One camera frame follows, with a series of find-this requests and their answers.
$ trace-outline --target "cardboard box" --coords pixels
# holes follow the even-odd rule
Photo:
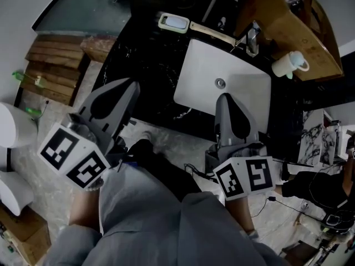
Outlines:
[[[6,239],[31,266],[36,265],[51,246],[47,222],[29,207],[16,217],[0,203],[0,224],[6,229]]]
[[[304,11],[300,17],[306,24],[284,0],[239,0],[235,35],[256,21],[264,35],[277,44],[272,57],[278,59],[295,50],[302,52],[310,69],[293,72],[302,81],[342,76],[338,45],[327,15],[316,0],[305,0]]]

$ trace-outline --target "person in black clothes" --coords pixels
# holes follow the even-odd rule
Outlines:
[[[355,186],[353,177],[353,154],[348,152],[349,158],[343,171],[336,175],[324,172],[301,171],[296,175],[289,173],[287,164],[282,165],[281,179],[287,181],[283,185],[276,185],[275,191],[283,197],[296,196],[305,199],[318,207],[328,209],[354,210]]]

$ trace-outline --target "white sink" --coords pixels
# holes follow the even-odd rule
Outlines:
[[[216,79],[225,83],[218,88]],[[271,78],[253,65],[209,44],[192,39],[174,94],[178,104],[215,115],[222,93],[241,101],[266,133],[270,110]]]

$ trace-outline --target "white marker cube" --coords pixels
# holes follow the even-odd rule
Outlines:
[[[213,170],[225,200],[275,189],[272,157],[232,157]]]
[[[55,123],[37,155],[56,174],[86,189],[110,167],[98,146]]]

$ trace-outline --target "sink drain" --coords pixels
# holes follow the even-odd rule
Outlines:
[[[215,80],[215,85],[219,89],[224,89],[226,87],[226,82],[221,78],[217,78]]]

